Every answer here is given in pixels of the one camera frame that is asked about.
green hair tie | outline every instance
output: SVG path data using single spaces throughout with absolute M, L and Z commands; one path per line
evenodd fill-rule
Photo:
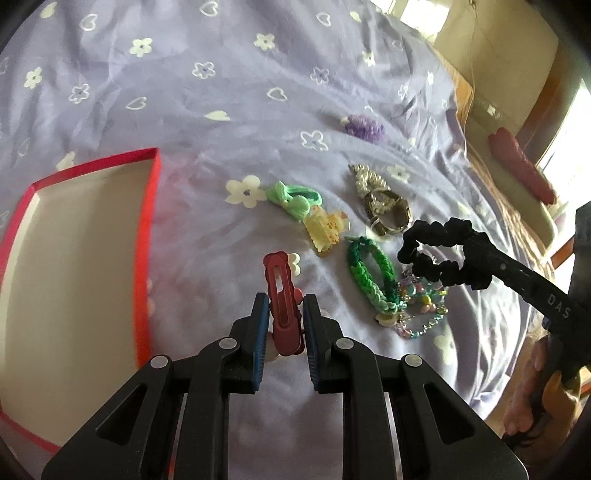
M 285 185 L 282 181 L 266 189 L 265 194 L 270 202 L 281 206 L 299 221 L 308 216 L 312 205 L 322 205 L 322 197 L 317 191 L 301 185 Z

jewelry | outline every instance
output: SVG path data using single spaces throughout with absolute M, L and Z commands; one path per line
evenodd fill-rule
M 386 181 L 367 165 L 350 165 L 355 174 L 357 193 L 365 203 L 365 212 L 371 222 L 371 228 L 380 236 L 395 235 L 406 230 L 413 216 L 408 202 L 394 193 Z M 390 228 L 380 218 L 387 212 L 394 217 L 394 227 Z
M 405 339 L 419 338 L 425 335 L 437 325 L 448 312 L 445 306 L 447 290 L 441 283 L 431 283 L 425 278 L 415 277 L 410 269 L 402 272 L 402 280 L 398 283 L 400 295 L 409 304 L 421 305 L 421 313 L 433 313 L 433 319 L 424 324 L 418 330 L 412 330 L 407 322 L 414 316 L 408 315 L 405 319 L 399 319 L 394 325 L 396 332 Z
M 345 239 L 351 242 L 347 253 L 349 270 L 359 288 L 377 309 L 378 314 L 375 319 L 381 326 L 394 327 L 404 339 L 415 339 L 423 336 L 444 318 L 447 314 L 445 306 L 447 290 L 443 290 L 440 284 L 419 279 L 412 274 L 411 270 L 405 270 L 401 281 L 397 282 L 392 262 L 375 241 L 364 236 L 345 237 Z M 384 283 L 383 290 L 374 281 L 367 266 L 361 260 L 363 252 L 370 253 L 378 264 Z M 418 330 L 409 328 L 407 322 L 414 317 L 404 311 L 409 303 L 420 303 L 420 312 L 433 313 L 432 320 Z

red hair clip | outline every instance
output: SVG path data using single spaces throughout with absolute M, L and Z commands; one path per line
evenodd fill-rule
M 265 278 L 269 285 L 275 347 L 281 355 L 299 355 L 304 351 L 304 336 L 301 313 L 297 306 L 302 302 L 303 294 L 291 282 L 287 254 L 276 252 L 265 255 L 262 263 L 265 265 Z M 281 291 L 277 291 L 277 278 L 281 279 Z

ring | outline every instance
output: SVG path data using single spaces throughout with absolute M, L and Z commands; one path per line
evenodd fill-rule
M 381 194 L 395 200 L 394 204 L 384 212 L 391 213 L 394 217 L 394 226 L 392 228 L 384 225 L 381 215 L 375 211 L 374 204 L 376 202 L 374 200 L 378 200 L 376 194 Z M 392 190 L 374 189 L 365 196 L 364 200 L 365 213 L 371 223 L 370 228 L 375 230 L 379 236 L 396 235 L 397 233 L 404 232 L 413 221 L 413 215 L 410 211 L 408 202 L 400 195 L 395 194 Z

pink object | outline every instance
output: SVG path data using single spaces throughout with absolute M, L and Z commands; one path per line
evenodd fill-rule
M 556 192 L 552 185 L 530 162 L 517 139 L 507 129 L 500 128 L 496 134 L 489 135 L 488 142 L 495 160 L 509 170 L 535 198 L 546 205 L 556 203 Z

